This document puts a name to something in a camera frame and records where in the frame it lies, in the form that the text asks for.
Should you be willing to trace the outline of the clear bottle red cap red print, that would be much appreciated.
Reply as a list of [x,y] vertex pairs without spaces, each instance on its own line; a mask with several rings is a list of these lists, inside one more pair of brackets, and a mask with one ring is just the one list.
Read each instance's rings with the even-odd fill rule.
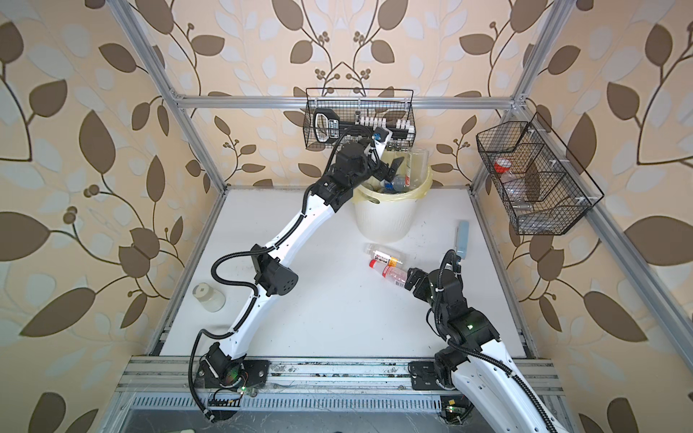
[[386,281],[401,288],[405,287],[408,277],[407,270],[380,262],[377,259],[372,259],[369,267],[375,272],[378,272]]

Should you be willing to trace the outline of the water bottle blue label white cap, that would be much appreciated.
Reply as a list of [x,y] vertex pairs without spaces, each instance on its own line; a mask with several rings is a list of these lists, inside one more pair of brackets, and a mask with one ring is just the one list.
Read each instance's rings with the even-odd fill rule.
[[411,189],[410,181],[406,176],[396,175],[392,181],[384,181],[382,193],[401,194],[409,192]]

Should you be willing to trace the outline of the clear bottle green red neck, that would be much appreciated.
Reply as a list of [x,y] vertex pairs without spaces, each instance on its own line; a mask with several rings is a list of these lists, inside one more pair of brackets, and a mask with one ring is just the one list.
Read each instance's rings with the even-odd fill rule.
[[427,179],[429,155],[427,150],[419,148],[413,148],[407,153],[405,185],[408,191],[422,186]]

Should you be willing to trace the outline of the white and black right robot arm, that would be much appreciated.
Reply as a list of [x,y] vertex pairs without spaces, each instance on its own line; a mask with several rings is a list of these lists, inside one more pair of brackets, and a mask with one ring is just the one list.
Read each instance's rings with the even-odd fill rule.
[[429,304],[446,347],[434,357],[436,383],[460,392],[495,432],[565,432],[509,354],[500,333],[464,295],[460,258],[445,252],[438,269],[411,268],[404,288]]

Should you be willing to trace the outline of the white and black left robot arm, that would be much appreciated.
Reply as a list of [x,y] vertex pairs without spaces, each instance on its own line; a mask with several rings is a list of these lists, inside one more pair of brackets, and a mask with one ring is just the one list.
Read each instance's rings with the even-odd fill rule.
[[[187,373],[189,392],[209,422],[217,422],[220,413],[213,411],[200,398],[195,386],[193,364],[199,363],[200,373],[211,373],[220,391],[236,391],[247,386],[249,376],[243,373],[247,347],[242,341],[252,339],[260,325],[262,313],[269,310],[272,301],[296,286],[299,277],[289,268],[292,258],[323,222],[351,200],[355,188],[372,177],[393,180],[403,162],[402,157],[387,163],[380,159],[371,160],[364,155],[339,159],[305,189],[300,212],[272,241],[265,246],[254,245],[249,251],[226,254],[213,263],[210,272],[216,283],[249,288],[252,293],[245,309],[226,333],[214,334],[202,328],[191,348]],[[249,257],[253,261],[256,276],[252,281],[229,280],[218,274],[220,265],[241,257]]]

